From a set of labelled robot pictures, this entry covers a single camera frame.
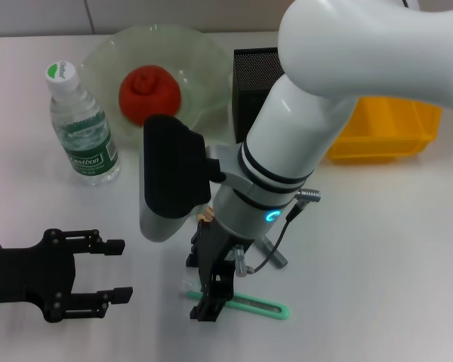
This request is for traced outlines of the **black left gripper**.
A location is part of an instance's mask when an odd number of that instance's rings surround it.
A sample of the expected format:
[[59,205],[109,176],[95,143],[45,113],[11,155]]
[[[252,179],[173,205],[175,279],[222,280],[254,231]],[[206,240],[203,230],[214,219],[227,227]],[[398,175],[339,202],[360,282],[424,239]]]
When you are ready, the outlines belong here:
[[118,256],[124,249],[124,240],[104,240],[97,229],[48,229],[32,247],[2,247],[0,303],[31,303],[49,323],[62,321],[65,314],[66,319],[104,318],[110,305],[129,303],[133,287],[71,294],[76,275],[73,254]]

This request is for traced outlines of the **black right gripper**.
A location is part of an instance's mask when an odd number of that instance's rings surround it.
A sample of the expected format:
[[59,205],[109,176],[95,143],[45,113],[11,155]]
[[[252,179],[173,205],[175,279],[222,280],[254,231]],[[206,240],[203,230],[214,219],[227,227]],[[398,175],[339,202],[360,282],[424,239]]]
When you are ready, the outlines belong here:
[[186,266],[198,266],[199,302],[190,311],[192,320],[215,322],[233,297],[233,261],[225,260],[233,247],[232,235],[214,219],[200,221],[191,238]]

